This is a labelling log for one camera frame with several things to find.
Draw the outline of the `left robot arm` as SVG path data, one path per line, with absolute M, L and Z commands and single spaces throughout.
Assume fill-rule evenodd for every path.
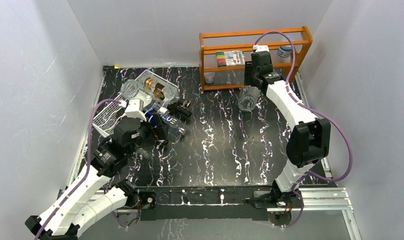
M 143 144 L 166 144 L 169 126 L 153 113 L 149 119 L 122 117 L 112 134 L 88 156 L 71 186 L 40 215 L 31 215 L 25 226 L 36 240 L 76 240 L 90 226 L 114 210 L 141 207 L 143 200 L 136 186 L 124 179 L 98 199 L 91 197 L 128 164 Z

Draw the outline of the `dark wine bottle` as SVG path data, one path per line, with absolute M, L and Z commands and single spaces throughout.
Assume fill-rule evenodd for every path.
M 167 108 L 172 113 L 180 113 L 189 118 L 192 116 L 192 112 L 189 110 L 191 102 L 183 98 L 179 98 L 177 101 L 170 103 Z

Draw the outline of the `clear glass bottle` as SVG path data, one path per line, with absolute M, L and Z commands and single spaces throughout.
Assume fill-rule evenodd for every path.
M 145 159 L 150 159 L 151 158 L 151 153 L 149 153 L 147 150 L 143 148 L 137 148 L 135 151 L 137 154 L 141 155 Z

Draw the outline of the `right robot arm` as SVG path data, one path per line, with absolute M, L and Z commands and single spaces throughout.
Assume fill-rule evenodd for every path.
M 290 126 L 287 162 L 272 183 L 270 193 L 254 192 L 255 207 L 284 207 L 295 196 L 308 171 L 329 152 L 331 124 L 307 110 L 290 85 L 273 75 L 269 51 L 254 51 L 245 63 L 245 84 L 257 88 L 279 109 Z

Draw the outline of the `blue square bottle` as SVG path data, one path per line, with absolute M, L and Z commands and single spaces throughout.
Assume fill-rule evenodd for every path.
M 145 117 L 147 121 L 149 120 L 152 114 L 160 114 L 160 113 L 154 110 L 146 112 Z M 178 140 L 185 135 L 186 129 L 184 127 L 184 123 L 180 119 L 170 114 L 166 115 L 160 114 L 160 116 L 162 117 L 162 120 L 169 126 L 168 138 L 167 138 L 168 140 Z

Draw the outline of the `clear round white-capped bottle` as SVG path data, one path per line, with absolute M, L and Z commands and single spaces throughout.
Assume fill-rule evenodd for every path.
M 170 111 L 163 103 L 157 101 L 153 96 L 146 93 L 142 84 L 138 83 L 134 79 L 127 80 L 121 87 L 120 93 L 127 100 L 141 100 L 142 109 L 145 112 L 156 111 L 161 115 L 167 115 Z

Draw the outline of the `grey bottle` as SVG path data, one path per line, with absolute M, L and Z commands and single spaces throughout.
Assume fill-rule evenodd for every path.
M 180 97 L 179 87 L 161 76 L 146 69 L 136 78 L 136 81 L 155 100 L 163 101 L 168 105 L 178 102 Z

